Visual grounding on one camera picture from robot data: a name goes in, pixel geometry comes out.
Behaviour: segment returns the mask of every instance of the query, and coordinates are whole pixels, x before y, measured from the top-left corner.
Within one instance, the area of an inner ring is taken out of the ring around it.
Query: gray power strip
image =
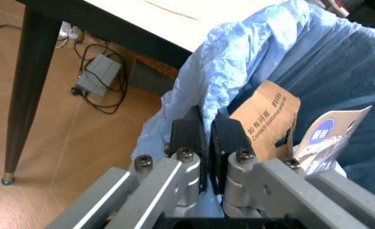
[[[111,85],[120,68],[121,64],[101,54],[97,55],[96,58],[86,67],[88,71],[94,73],[105,85],[108,86]],[[100,99],[103,99],[108,89],[98,81],[96,76],[88,71],[83,71],[82,75],[76,82],[76,86],[81,88],[83,93],[94,93]]]

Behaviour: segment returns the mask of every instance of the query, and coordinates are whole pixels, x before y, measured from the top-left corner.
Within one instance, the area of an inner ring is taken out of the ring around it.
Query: table top
[[[283,0],[85,0],[188,51],[194,52],[211,28],[243,21]]]

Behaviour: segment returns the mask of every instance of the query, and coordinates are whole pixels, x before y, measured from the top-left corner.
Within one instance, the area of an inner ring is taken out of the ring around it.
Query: black cable
[[[104,41],[105,42],[105,50],[104,50],[104,52],[102,53],[103,55],[105,54],[105,52],[107,52],[107,48],[108,48],[108,43],[106,42],[106,41]],[[77,54],[77,56],[80,58],[80,59],[82,59],[82,58],[85,58],[85,57],[82,57],[81,55],[80,55],[80,53],[79,53],[79,51],[77,51],[77,43],[78,42],[74,42],[74,51],[76,52],[76,54]],[[90,60],[93,60],[94,58],[90,58],[90,59],[84,59],[85,61],[90,61]]]
[[[0,29],[3,28],[3,27],[11,27],[11,28],[14,28],[14,29],[17,29],[17,30],[22,30],[21,27],[16,26],[16,25],[8,25],[8,24],[2,24],[2,25],[0,25]]]
[[[89,63],[91,63],[94,58],[90,58],[90,59],[86,59],[85,56],[86,56],[86,53],[87,51],[93,47],[93,46],[100,46],[100,47],[104,47],[105,50],[103,51],[103,54],[105,54],[107,51],[110,51],[111,54],[108,54],[106,55],[108,58],[112,57],[112,56],[117,56],[120,61],[122,62],[122,70],[123,70],[123,77],[121,77],[121,74],[120,72],[118,72],[117,74],[117,79],[118,79],[118,83],[119,83],[119,88],[118,89],[115,89],[115,88],[111,88],[109,87],[108,85],[106,85],[95,73],[89,71],[86,69],[86,67],[88,66]],[[76,51],[77,55],[80,56],[80,54],[78,53],[78,51],[76,50],[76,46],[74,45],[74,50]],[[86,102],[88,102],[90,105],[92,105],[95,109],[99,110],[100,112],[104,113],[104,114],[108,114],[108,115],[111,115],[111,114],[114,114],[120,104],[123,102],[123,100],[125,99],[125,95],[126,95],[126,92],[127,92],[127,89],[128,89],[128,77],[126,76],[126,64],[125,64],[125,58],[120,55],[119,53],[117,53],[116,51],[110,49],[108,47],[108,43],[105,42],[105,45],[101,45],[101,44],[90,44],[88,45],[85,49],[84,49],[84,52],[83,52],[83,55],[80,56],[81,59],[82,59],[82,62],[80,64],[80,69],[79,69],[79,75],[82,75],[83,71],[86,72],[86,73],[91,73],[95,78],[97,78],[97,80],[102,84],[104,85],[104,87],[106,87],[108,90],[111,90],[111,91],[115,91],[115,92],[120,92],[120,99],[117,103],[115,104],[112,104],[112,105],[99,105],[99,104],[95,104],[93,103],[92,101],[90,101],[87,96],[89,95],[88,92],[86,93],[82,93],[82,91],[78,88],[72,88],[72,94],[73,95],[81,95],[85,100]],[[107,108],[114,108],[114,110],[112,111],[106,111],[104,109],[107,109]]]

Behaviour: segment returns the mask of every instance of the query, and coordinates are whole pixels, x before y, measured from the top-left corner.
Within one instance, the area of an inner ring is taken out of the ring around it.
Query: brown cardboard
[[[243,125],[258,160],[292,157],[292,133],[300,105],[299,98],[271,81],[264,81],[231,118]],[[286,143],[276,147],[283,138]]]
[[[294,155],[307,174],[314,172],[314,166],[322,164],[323,161],[328,163],[328,158],[332,161],[337,158],[335,153],[339,153],[339,148],[347,144],[371,107],[354,111],[329,111],[315,120]]]

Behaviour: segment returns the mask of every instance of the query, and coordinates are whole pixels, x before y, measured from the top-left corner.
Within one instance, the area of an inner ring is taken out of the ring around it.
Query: blue plastic bag
[[[372,104],[339,162],[349,165],[352,173],[352,164],[364,167],[365,161],[375,157],[375,30],[339,19],[303,0],[291,0],[243,22],[215,27],[180,69],[173,90],[162,97],[161,110],[144,124],[132,158],[150,154],[159,161],[172,121],[196,104],[209,139],[218,110],[226,111],[235,97],[232,105],[238,106],[239,98],[265,79],[301,99],[295,144],[321,114]],[[359,178],[354,181],[365,187]],[[211,192],[202,194],[210,202],[198,215],[222,216]]]

